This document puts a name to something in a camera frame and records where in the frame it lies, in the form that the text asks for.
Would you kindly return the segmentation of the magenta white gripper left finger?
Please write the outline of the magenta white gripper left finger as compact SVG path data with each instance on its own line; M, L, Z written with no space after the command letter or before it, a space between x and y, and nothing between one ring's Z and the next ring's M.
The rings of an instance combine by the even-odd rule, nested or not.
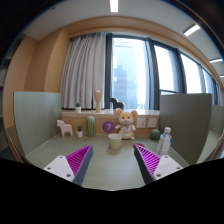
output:
M88 145L68 156L59 155L44 170L81 186L92 156L93 146Z

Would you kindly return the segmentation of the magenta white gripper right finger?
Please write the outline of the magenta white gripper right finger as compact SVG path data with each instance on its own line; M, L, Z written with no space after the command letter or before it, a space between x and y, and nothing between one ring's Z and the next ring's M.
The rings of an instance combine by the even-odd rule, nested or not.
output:
M182 166L170 156L159 156L145 147L135 147L134 155L145 184L160 180L182 169Z

